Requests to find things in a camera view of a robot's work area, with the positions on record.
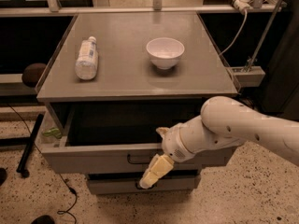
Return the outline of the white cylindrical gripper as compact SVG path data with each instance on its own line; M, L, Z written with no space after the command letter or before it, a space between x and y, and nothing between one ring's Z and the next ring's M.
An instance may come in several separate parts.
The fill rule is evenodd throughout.
M193 159L197 153L213 150L219 144L219 137L204 125L200 116L171 128L159 127L156 133L162 137L162 149L166 155L156 154L152 158L139 181L142 189L151 188L167 175L174 168L174 161Z

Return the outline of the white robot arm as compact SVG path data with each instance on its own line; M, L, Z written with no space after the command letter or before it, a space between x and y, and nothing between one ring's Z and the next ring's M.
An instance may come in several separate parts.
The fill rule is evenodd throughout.
M299 165L299 123L261 114L238 101L215 96L201 107L200 115L170 128L159 127L162 155L155 155L139 185L151 188L176 162L202 151L236 147L254 142L281 158Z

